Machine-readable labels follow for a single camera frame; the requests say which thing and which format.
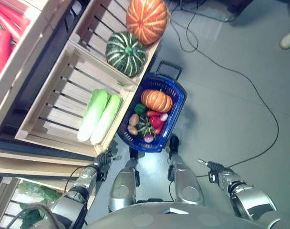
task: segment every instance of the orange pumpkin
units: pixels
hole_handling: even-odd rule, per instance
[[[156,42],[167,24],[167,7],[163,0],[131,0],[126,15],[127,28],[143,44]]]
[[[153,111],[168,112],[173,107],[172,98],[161,91],[147,89],[141,95],[142,103]]]

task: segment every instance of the basket handle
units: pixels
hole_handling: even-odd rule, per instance
[[[160,73],[160,68],[161,68],[161,66],[162,66],[163,64],[164,64],[164,65],[167,65],[167,66],[170,66],[170,67],[173,67],[173,68],[175,68],[175,69],[177,69],[177,70],[179,71],[179,72],[178,72],[178,75],[177,75],[177,77],[176,77],[176,79],[175,79],[175,81],[177,82],[178,79],[179,79],[179,76],[180,76],[180,74],[181,74],[181,72],[182,72],[182,68],[181,68],[180,66],[178,66],[178,65],[176,65],[176,64],[174,64],[174,63],[168,62],[168,61],[161,61],[160,64],[159,64],[158,69],[156,70],[156,74],[159,74],[159,73]]]

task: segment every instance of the robot leg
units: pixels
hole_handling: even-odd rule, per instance
[[[168,169],[168,180],[175,182],[175,202],[204,205],[201,187],[193,171],[184,164],[178,155],[179,139],[172,136],[170,139],[169,159],[171,165]]]
[[[116,176],[109,193],[109,211],[116,211],[135,204],[136,189],[140,185],[140,177],[135,169],[137,151],[130,148],[130,160]]]

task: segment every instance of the potato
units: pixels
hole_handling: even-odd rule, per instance
[[[129,125],[136,126],[136,124],[140,121],[140,117],[138,114],[133,114],[129,118]]]
[[[127,130],[132,135],[137,135],[139,133],[138,130],[132,125],[128,125]]]

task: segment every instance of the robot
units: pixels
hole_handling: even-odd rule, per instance
[[[198,159],[210,171],[208,179],[227,193],[235,215],[205,207],[201,187],[193,171],[178,154],[179,139],[170,139],[168,180],[174,181],[174,202],[149,199],[136,202],[139,175],[136,170],[137,152],[130,150],[130,160],[117,175],[109,194],[110,214],[86,226],[87,229],[290,229],[290,216],[278,212],[273,201],[263,191],[248,185],[232,169],[221,164]],[[96,186],[102,167],[118,157],[99,156],[85,168],[74,186],[51,207],[57,228],[78,229],[84,225],[87,201]],[[54,228],[47,219],[35,228]]]

